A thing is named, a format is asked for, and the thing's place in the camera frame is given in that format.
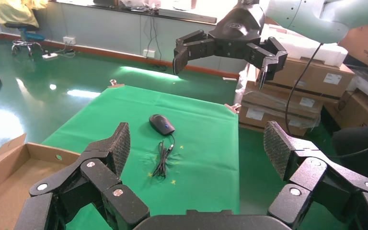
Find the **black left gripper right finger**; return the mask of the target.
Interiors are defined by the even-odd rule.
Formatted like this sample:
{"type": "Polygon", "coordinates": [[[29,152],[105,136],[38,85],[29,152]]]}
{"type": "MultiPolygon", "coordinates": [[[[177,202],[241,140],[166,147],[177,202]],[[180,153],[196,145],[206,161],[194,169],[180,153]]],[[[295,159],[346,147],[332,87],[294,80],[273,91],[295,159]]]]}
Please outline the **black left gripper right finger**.
{"type": "Polygon", "coordinates": [[[264,128],[264,150],[286,185],[268,214],[297,229],[312,203],[352,230],[368,230],[368,178],[330,160],[312,142],[289,136],[275,121],[264,128]]]}

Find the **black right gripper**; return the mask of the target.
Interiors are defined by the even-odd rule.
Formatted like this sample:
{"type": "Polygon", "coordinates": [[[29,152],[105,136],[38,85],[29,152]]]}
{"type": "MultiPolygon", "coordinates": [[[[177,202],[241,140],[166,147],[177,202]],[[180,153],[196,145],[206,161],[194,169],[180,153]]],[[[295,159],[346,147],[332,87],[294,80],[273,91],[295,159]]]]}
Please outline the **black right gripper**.
{"type": "Polygon", "coordinates": [[[259,70],[257,82],[262,89],[284,68],[288,52],[270,36],[261,42],[265,13],[258,0],[240,0],[206,34],[198,30],[176,39],[172,69],[178,75],[188,61],[209,56],[245,59],[259,70]]]}

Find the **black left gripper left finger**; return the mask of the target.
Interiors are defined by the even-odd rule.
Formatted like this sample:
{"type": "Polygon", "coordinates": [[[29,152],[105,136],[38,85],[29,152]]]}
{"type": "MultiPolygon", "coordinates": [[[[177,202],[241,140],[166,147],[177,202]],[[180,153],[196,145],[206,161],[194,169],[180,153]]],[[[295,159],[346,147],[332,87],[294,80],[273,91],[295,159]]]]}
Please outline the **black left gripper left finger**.
{"type": "Polygon", "coordinates": [[[130,153],[129,124],[90,143],[71,165],[34,184],[15,224],[17,230],[64,230],[81,208],[92,204],[114,230],[132,230],[149,208],[121,174],[130,153]]]}

